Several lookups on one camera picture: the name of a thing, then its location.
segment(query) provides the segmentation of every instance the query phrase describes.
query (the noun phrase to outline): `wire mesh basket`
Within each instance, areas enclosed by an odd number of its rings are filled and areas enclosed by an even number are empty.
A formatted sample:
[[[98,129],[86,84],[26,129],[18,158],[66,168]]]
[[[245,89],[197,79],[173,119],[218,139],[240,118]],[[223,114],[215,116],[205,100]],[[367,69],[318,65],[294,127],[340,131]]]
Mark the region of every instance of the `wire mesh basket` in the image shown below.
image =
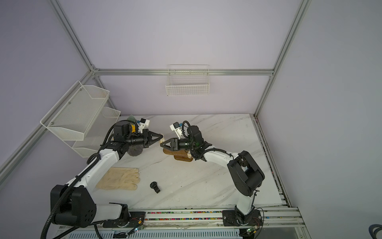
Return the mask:
[[[110,127],[118,121],[121,111],[103,107],[84,140],[76,141],[72,149],[84,158],[96,153]]]
[[[168,96],[209,94],[208,65],[168,65],[166,92]]]
[[[63,141],[84,140],[109,98],[108,90],[92,85],[82,85],[79,81],[76,84],[79,84],[77,91],[53,119],[45,122],[45,116],[40,121]]]

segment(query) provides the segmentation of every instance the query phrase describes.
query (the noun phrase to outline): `white marble surface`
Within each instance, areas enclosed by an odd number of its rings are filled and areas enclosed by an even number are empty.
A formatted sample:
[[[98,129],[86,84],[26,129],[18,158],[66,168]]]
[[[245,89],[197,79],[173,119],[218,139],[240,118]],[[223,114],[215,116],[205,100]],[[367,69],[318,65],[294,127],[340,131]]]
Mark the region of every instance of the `white marble surface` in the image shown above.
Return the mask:
[[[281,199],[261,149],[249,114],[136,116],[150,120],[149,130],[165,139],[176,137],[169,125],[187,120],[197,125],[205,141],[230,152],[248,151],[265,174],[255,206],[280,205]],[[163,153],[159,143],[137,157],[125,154],[114,167],[139,168],[136,191],[101,190],[92,193],[95,203],[125,203],[130,209],[232,208],[240,194],[226,168],[202,160],[183,162]],[[160,193],[150,188],[156,181]]]

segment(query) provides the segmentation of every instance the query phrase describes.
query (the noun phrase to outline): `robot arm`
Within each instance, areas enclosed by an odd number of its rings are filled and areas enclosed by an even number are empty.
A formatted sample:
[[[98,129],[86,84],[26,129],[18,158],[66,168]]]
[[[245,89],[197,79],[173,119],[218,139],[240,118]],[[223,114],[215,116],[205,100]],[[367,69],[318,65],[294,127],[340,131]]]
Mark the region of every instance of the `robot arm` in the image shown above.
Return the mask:
[[[42,237],[46,237],[50,223],[87,227],[105,220],[117,220],[126,225],[130,220],[125,204],[95,204],[91,193],[105,173],[128,151],[129,147],[140,145],[148,148],[163,136],[145,129],[149,120],[137,122],[119,121],[112,126],[104,144],[88,159],[88,166],[65,185],[56,185],[50,192],[51,214],[45,224]]]
[[[188,124],[185,135],[184,124]],[[235,207],[235,222],[232,225],[247,225],[254,214],[260,214],[252,207],[256,188],[261,186],[265,176],[263,171],[247,151],[232,153],[221,150],[207,143],[196,125],[190,125],[187,121],[183,124],[178,122],[170,128],[175,131],[177,138],[171,138],[160,144],[161,147],[170,151],[189,150],[195,160],[213,162],[227,168],[237,190],[241,193]]]

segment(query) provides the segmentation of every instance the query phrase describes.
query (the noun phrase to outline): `mounting plate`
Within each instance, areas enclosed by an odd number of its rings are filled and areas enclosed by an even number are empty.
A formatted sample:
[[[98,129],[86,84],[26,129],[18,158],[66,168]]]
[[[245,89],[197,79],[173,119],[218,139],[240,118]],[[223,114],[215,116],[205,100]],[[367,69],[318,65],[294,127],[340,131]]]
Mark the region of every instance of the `mounting plate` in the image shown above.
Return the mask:
[[[241,226],[236,220],[236,213],[234,210],[224,210],[222,211],[222,214],[223,214],[224,226]],[[247,226],[254,226],[254,225],[257,225],[258,223],[260,223],[259,226],[261,226],[263,224],[263,220],[261,218],[260,211],[254,210],[251,215],[251,220],[247,224]]]
[[[129,223],[124,228],[136,228],[138,226],[139,219],[144,222],[144,217],[146,215],[145,211],[131,211],[130,215],[132,218]],[[102,225],[103,228],[118,228],[123,227],[126,223],[120,220],[106,220]]]

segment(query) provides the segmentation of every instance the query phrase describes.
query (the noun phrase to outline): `cable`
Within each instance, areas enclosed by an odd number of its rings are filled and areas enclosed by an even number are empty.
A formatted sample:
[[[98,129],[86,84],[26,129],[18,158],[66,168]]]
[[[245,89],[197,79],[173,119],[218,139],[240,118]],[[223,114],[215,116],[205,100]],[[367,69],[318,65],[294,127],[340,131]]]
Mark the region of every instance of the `cable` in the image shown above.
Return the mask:
[[[381,230],[382,230],[382,225],[380,225],[380,224],[373,224],[373,225],[371,225],[369,227],[369,233],[370,233],[371,238],[377,239],[377,233],[379,231],[381,231]]]
[[[210,151],[219,151],[219,152],[222,152],[222,153],[227,154],[228,156],[232,157],[232,159],[234,159],[234,157],[233,157],[232,154],[229,154],[229,153],[227,153],[227,151],[222,150],[222,149],[219,149],[219,148],[210,148],[210,149],[204,150],[204,151],[199,155],[199,158],[198,158],[198,159],[201,159],[202,156],[203,156],[205,153],[210,152]]]
[[[78,229],[78,228],[79,228],[79,227],[74,226],[74,227],[72,227],[72,228],[70,228],[70,229],[64,231],[63,233],[61,233],[60,235],[58,235],[57,237],[55,237],[55,238],[53,238],[53,239],[60,239],[60,238],[62,238],[62,237],[64,237],[64,236],[68,235],[69,233],[71,233],[72,231],[74,231],[74,230],[76,230],[76,229]]]
[[[128,122],[131,122],[131,123],[135,124],[136,125],[136,132],[137,132],[138,124],[137,124],[136,121],[134,122],[134,121],[131,121],[131,120],[120,120],[119,122],[121,122],[121,121],[128,121]],[[81,178],[83,178],[85,176],[85,174],[87,174],[90,171],[90,169],[92,169],[98,163],[98,161],[101,160],[101,155],[99,154],[99,152],[101,151],[101,148],[106,144],[106,142],[107,142],[107,140],[109,138],[109,135],[112,132],[115,124],[113,124],[110,127],[110,129],[108,130],[108,132],[107,132],[107,134],[105,136],[105,139],[104,139],[103,143],[101,144],[100,148],[98,149],[98,151],[96,153],[92,154],[88,158],[88,160],[86,161],[87,164],[90,164],[91,162],[93,162],[93,163],[90,166],[88,166],[80,175],[76,175],[75,180],[66,188],[66,190],[60,196],[60,198],[57,200],[56,204],[54,205],[53,209],[50,212],[50,215],[48,216],[48,219],[46,220],[46,222],[44,224],[44,227],[43,227],[42,232],[41,232],[40,239],[46,239],[47,233],[48,233],[48,230],[49,230],[50,224],[52,223],[53,218],[55,218],[55,216],[56,216],[56,214],[57,214],[61,204],[66,201],[66,199],[69,196],[69,194],[74,190],[74,185],[76,185],[81,180]],[[70,232],[72,232],[72,231],[74,231],[76,229],[77,229],[76,227],[72,227],[69,230],[71,230]]]
[[[99,239],[102,239],[101,234],[99,234],[97,225],[94,225],[94,230],[95,230],[95,233],[97,234],[98,238],[99,238]]]
[[[257,226],[260,227],[260,221],[258,221],[259,219],[258,218],[253,218],[255,220],[255,222],[257,223]]]
[[[188,135],[186,136],[185,135],[185,123],[187,123],[187,125],[188,125],[188,127],[187,128],[189,128],[190,127],[190,123],[188,122],[188,121],[183,121],[183,123],[182,123],[182,134],[183,134],[183,136],[185,137],[185,138],[188,138]]]
[[[41,237],[40,237],[41,239],[46,239],[48,229],[50,227],[50,224],[52,223],[53,218],[56,216],[57,211],[59,210],[61,204],[66,201],[69,194],[73,191],[74,185],[76,185],[80,181],[80,179],[82,177],[84,177],[85,174],[87,174],[90,171],[90,169],[92,169],[98,163],[98,161],[101,159],[101,155],[99,154],[99,152],[91,155],[89,158],[93,158],[94,156],[96,157],[96,159],[93,161],[93,163],[90,166],[88,166],[80,175],[77,175],[75,177],[75,180],[66,188],[64,193],[62,193],[61,197],[58,199],[58,201],[54,205],[54,207],[53,207],[52,211],[50,212],[50,215],[48,216],[48,219],[45,222],[44,227],[42,229]]]
[[[259,236],[259,234],[261,233],[262,227],[264,226],[264,218],[265,218],[264,210],[263,210],[262,208],[257,208],[257,209],[261,209],[261,211],[263,211],[263,218],[262,218],[263,223],[262,223],[262,225],[261,225],[261,228],[260,228],[260,230],[259,230],[259,233],[258,233],[253,239],[256,239],[256,238]]]
[[[255,196],[253,196],[253,198],[252,198],[252,202],[251,202],[251,207],[253,208],[253,202],[255,201]]]
[[[195,151],[193,149],[193,142],[190,142],[190,154],[191,156],[194,158],[194,159],[198,159],[199,158],[199,154],[197,153],[197,151]]]

